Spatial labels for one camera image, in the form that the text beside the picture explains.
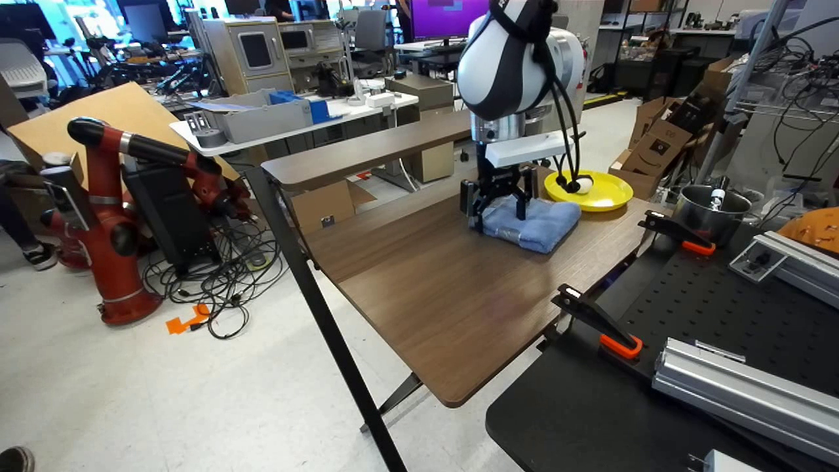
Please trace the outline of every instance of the wooden table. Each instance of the wooden table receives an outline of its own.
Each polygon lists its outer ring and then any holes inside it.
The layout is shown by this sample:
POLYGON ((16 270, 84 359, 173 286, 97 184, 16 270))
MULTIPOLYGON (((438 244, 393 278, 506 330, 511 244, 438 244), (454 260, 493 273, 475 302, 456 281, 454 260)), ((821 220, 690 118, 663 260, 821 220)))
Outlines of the wooden table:
MULTIPOLYGON (((309 189, 396 155, 467 136, 467 131, 467 113, 448 113, 270 160, 262 170, 281 186, 309 189)), ((383 412, 417 388, 409 380, 420 378, 446 406, 464 404, 558 317, 551 296, 561 283, 590 288, 637 246, 642 236, 637 220, 648 210, 648 205, 632 202, 619 215, 585 218, 545 257, 469 231, 459 212, 459 181, 451 181, 309 236, 307 249, 317 267, 412 367, 412 378, 375 409, 304 262, 299 233, 286 218, 288 205, 281 210, 267 184, 254 189, 391 469, 404 469, 404 464, 383 425, 383 412)))

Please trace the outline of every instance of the blue cloth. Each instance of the blue cloth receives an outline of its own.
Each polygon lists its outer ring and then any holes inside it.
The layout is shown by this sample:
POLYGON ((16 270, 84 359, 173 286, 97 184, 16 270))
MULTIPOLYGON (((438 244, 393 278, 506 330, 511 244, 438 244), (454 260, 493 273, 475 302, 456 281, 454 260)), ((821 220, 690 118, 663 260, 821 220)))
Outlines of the blue cloth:
POLYGON ((517 197, 509 194, 482 210, 482 233, 519 244, 527 252, 548 254, 572 233, 579 215, 577 205, 530 199, 527 218, 519 220, 517 197))

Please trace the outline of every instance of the black table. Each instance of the black table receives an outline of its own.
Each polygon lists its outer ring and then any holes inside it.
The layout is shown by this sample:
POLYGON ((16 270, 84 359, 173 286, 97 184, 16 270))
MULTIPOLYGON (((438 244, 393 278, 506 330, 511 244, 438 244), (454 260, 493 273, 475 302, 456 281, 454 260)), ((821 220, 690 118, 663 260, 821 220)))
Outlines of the black table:
MULTIPOLYGON (((650 283, 674 291, 666 286, 669 281, 663 281, 669 278, 663 273, 669 267, 674 267, 669 254, 645 254, 598 299, 611 315, 634 323, 634 333, 653 344, 653 351, 661 351, 666 338, 650 328, 661 325, 661 320, 637 323, 637 312, 650 294, 650 283)), ((724 262, 703 270, 718 270, 718 278, 729 278, 724 262)), ((815 307, 810 315, 823 309, 813 299, 802 304, 815 307)), ((834 372, 834 380, 823 391, 836 393, 839 354, 836 346, 826 346, 826 351, 834 354, 834 362, 821 364, 821 370, 834 372)), ((711 448, 760 469, 829 469, 821 462, 655 393, 650 380, 598 354, 595 333, 582 323, 574 323, 566 336, 545 344, 543 357, 490 404, 488 433, 524 469, 687 469, 690 456, 705 456, 711 448)))

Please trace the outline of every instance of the blue towel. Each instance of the blue towel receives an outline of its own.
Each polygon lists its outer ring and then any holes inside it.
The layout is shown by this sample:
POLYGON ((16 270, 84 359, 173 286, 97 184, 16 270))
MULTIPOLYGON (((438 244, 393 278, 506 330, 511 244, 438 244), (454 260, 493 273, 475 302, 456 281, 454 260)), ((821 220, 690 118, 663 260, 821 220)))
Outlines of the blue towel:
POLYGON ((517 197, 496 199, 482 210, 482 233, 493 239, 506 239, 527 252, 553 252, 564 236, 579 220, 577 205, 561 205, 548 199, 530 199, 527 218, 517 218, 517 197))

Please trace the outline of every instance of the floor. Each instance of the floor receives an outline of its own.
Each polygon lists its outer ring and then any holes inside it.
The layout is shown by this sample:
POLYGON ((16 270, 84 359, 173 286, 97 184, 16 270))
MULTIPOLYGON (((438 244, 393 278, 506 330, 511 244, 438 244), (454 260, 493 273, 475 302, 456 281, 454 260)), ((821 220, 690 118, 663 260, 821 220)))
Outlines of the floor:
MULTIPOLYGON (((634 105, 585 113, 587 168, 624 149, 634 105)), ((385 399, 409 370, 317 281, 372 396, 385 399)), ((89 273, 34 273, 0 233, 0 448, 29 446, 45 472, 385 469, 291 275, 249 304, 249 328, 225 344, 205 330, 168 336, 165 320, 189 317, 186 307, 105 328, 94 304, 89 273)), ((425 391, 399 406, 388 422, 406 467, 519 469, 488 438, 485 409, 535 357, 524 351, 461 409, 425 391)))

